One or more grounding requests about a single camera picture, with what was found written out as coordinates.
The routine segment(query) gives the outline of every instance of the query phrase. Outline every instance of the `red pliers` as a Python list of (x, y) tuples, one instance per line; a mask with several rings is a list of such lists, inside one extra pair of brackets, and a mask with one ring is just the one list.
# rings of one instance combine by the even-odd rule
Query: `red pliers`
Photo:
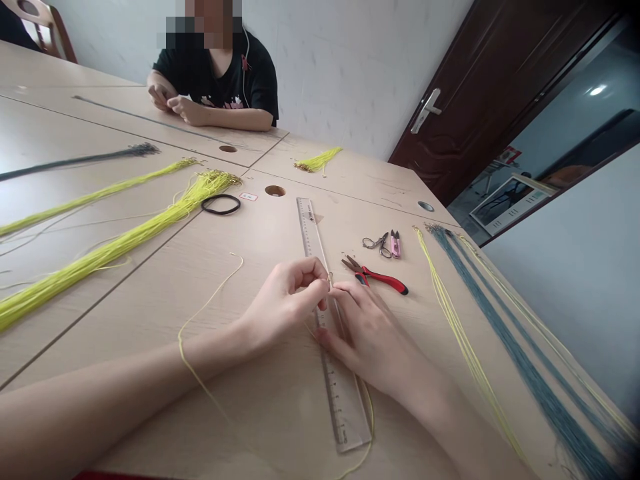
[(386, 275), (380, 275), (379, 273), (372, 272), (366, 267), (361, 267), (358, 264), (358, 262), (356, 262), (350, 256), (347, 255), (347, 258), (351, 263), (345, 260), (342, 260), (342, 263), (344, 263), (350, 270), (355, 272), (355, 277), (363, 285), (369, 286), (369, 281), (367, 280), (367, 277), (371, 277), (393, 287), (402, 295), (407, 295), (409, 293), (409, 289), (400, 280), (395, 279), (393, 277), (388, 277)]

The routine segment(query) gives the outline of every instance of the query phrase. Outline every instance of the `clear plastic ruler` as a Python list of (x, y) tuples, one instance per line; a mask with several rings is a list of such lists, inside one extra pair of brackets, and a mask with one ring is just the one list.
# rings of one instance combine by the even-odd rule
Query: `clear plastic ruler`
[[(305, 254), (318, 257), (327, 266), (311, 200), (298, 198), (296, 202)], [(334, 301), (329, 301), (326, 311), (316, 309), (315, 316), (319, 327), (344, 338), (342, 319)], [(370, 442), (371, 428), (356, 376), (324, 349), (321, 349), (321, 355), (337, 450), (344, 453)]]

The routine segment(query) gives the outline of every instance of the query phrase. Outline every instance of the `small label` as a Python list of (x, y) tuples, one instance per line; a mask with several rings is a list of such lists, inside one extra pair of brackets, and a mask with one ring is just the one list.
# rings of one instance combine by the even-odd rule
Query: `small label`
[(240, 198), (243, 198), (244, 200), (250, 200), (250, 201), (258, 200), (258, 196), (257, 195), (253, 195), (251, 193), (242, 193), (240, 195)]

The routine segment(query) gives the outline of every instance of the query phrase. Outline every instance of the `brown door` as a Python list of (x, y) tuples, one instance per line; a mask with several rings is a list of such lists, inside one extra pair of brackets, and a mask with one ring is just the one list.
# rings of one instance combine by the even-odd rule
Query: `brown door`
[[(613, 16), (610, 4), (475, 0), (389, 161), (415, 170), (450, 204), (519, 133), (509, 126)], [(436, 113), (412, 133), (436, 89)]]

